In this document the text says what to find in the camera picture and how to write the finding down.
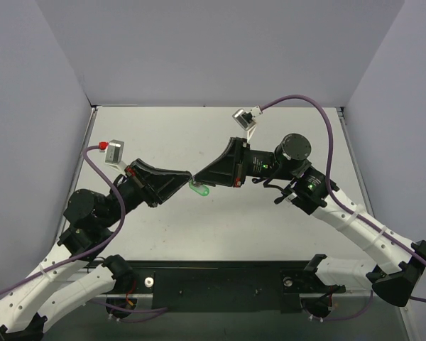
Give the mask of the green key tag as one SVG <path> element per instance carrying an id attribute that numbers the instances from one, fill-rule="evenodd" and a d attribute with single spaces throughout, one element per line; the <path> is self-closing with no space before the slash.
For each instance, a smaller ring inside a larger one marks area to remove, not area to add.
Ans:
<path id="1" fill-rule="evenodd" d="M 194 192 L 196 192 L 198 195 L 201 195 L 202 197 L 206 197 L 206 196 L 208 196 L 208 194 L 209 194 L 209 188 L 208 188 L 206 185 L 204 185 L 204 184 L 203 184 L 203 186 L 202 186 L 202 187 L 200 187 L 200 188 L 195 188 L 195 187 L 193 187 L 193 186 L 191 185 L 191 182 L 192 182 L 192 181 L 190 181 L 190 182 L 188 183 L 189 188 L 190 188 L 191 190 L 193 190 Z"/>

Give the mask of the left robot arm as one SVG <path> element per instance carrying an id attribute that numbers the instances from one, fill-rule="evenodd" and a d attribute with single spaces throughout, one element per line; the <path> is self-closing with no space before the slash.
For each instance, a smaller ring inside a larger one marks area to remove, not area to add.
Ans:
<path id="1" fill-rule="evenodd" d="M 157 207 L 184 186 L 188 171 L 154 168 L 137 159 L 124 169 L 109 194 L 75 191 L 64 211 L 70 226 L 27 282 L 0 299 L 0 340 L 41 340 L 61 317 L 90 299 L 110 291 L 134 289 L 136 277 L 127 261 L 108 256 L 90 274 L 63 286 L 105 249 L 115 234 L 110 228 L 127 213 L 146 203 Z"/>

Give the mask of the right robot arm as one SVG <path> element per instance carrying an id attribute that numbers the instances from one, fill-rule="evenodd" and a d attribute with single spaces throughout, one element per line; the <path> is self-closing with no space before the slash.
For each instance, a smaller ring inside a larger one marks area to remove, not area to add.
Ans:
<path id="1" fill-rule="evenodd" d="M 403 307 L 426 268 L 426 241 L 413 242 L 370 216 L 309 162 L 310 142 L 288 134 L 272 152 L 251 149 L 244 138 L 229 140 L 223 153 L 195 174 L 197 185 L 241 187 L 247 177 L 265 188 L 286 180 L 280 197 L 307 215 L 333 227 L 369 256 L 369 260 L 334 259 L 316 255 L 303 272 L 304 285 L 372 290 L 391 305 Z"/>

